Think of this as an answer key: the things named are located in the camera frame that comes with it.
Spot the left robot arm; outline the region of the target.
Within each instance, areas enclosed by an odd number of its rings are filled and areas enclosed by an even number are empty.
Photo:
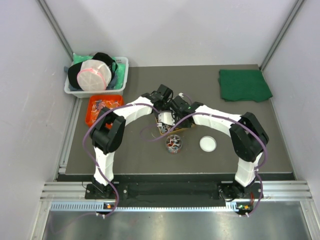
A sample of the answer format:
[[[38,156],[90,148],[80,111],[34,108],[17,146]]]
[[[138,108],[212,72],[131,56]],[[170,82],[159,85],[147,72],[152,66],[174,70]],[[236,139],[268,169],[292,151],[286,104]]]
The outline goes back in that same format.
[[[102,108],[89,129],[95,152],[95,173],[86,187],[86,199],[108,199],[117,189],[112,185],[116,150],[120,147],[125,127],[140,117],[160,113],[173,98],[173,91],[161,84],[156,91],[144,93],[133,102],[113,109]]]

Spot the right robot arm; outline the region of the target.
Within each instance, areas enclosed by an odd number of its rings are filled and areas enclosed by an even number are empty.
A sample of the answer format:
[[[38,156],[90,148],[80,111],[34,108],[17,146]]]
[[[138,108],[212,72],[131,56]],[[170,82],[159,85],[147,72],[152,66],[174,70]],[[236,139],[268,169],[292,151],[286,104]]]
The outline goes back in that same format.
[[[245,198],[252,191],[262,155],[267,156],[269,137],[256,116],[225,113],[200,102],[187,103],[180,96],[167,104],[177,125],[205,126],[230,137],[238,156],[237,171],[231,184],[220,187],[220,194],[227,200]]]

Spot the white round lid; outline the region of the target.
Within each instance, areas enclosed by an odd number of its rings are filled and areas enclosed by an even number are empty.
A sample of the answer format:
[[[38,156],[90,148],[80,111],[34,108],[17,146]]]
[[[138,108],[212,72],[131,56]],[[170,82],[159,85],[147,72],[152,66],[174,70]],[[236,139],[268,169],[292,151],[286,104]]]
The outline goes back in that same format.
[[[217,148],[217,142],[212,136],[203,136],[199,141],[199,146],[204,152],[210,153]]]

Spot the clear plastic cup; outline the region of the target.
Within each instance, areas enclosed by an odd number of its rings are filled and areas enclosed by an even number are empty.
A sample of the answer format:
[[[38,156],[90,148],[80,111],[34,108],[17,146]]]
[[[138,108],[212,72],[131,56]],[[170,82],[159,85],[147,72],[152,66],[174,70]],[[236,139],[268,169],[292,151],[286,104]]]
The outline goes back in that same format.
[[[169,135],[165,140],[165,146],[169,153],[177,154],[183,146],[182,138],[176,134]]]

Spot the tan candy box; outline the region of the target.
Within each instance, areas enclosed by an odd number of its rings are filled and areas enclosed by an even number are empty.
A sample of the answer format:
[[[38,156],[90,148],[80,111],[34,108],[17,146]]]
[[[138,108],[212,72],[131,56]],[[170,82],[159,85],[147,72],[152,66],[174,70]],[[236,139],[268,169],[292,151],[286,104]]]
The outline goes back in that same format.
[[[163,124],[163,123],[160,123],[158,122],[158,114],[159,113],[155,113],[155,122],[156,122],[156,127],[158,128],[159,132],[160,132],[160,135],[163,136],[165,135],[166,133],[168,133],[170,131],[170,129],[174,126],[171,126],[171,125],[166,125],[166,124]],[[175,127],[170,133],[171,134],[175,134],[175,133],[178,133],[178,132],[181,132],[181,131],[184,131],[184,130],[187,130],[187,129],[190,129],[190,128],[178,128]]]

